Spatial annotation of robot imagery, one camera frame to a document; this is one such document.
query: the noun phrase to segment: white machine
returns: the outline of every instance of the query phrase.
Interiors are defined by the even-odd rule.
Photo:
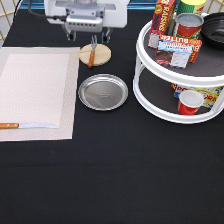
[[[69,40],[76,39],[76,31],[99,33],[109,42],[113,28],[127,24],[127,5],[130,0],[44,0],[46,18],[61,24]]]

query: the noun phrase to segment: wooden base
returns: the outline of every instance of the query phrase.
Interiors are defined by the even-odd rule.
[[[89,63],[89,57],[90,52],[92,50],[91,45],[86,45],[83,47],[79,52],[79,58],[84,64]],[[103,45],[103,44],[97,44],[97,47],[95,49],[95,59],[93,66],[99,66],[107,63],[111,58],[111,50]]]

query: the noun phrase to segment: yellow packaging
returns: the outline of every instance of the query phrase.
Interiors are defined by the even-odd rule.
[[[195,90],[200,92],[204,96],[204,107],[212,108],[223,87],[212,87],[212,88],[196,88],[196,87],[185,87],[177,85],[174,96],[179,98],[179,94],[184,90]]]

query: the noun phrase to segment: red cup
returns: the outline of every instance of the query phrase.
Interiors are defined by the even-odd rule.
[[[204,103],[201,93],[194,90],[184,90],[179,95],[178,110],[183,115],[194,115]]]

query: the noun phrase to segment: black cable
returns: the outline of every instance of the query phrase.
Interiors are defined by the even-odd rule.
[[[39,19],[53,19],[53,20],[61,20],[61,21],[66,21],[66,16],[46,16],[46,15],[42,15],[39,13],[35,13],[31,10],[31,5],[32,5],[33,0],[29,1],[29,5],[28,5],[28,12],[36,17],[38,17]]]
[[[14,19],[15,19],[15,16],[16,16],[16,13],[17,13],[17,11],[18,11],[18,7],[19,7],[19,4],[20,4],[21,1],[22,1],[22,0],[19,0],[19,1],[17,2],[17,4],[16,4],[16,8],[15,8],[15,12],[14,12],[14,16],[13,16],[13,21],[14,21]]]

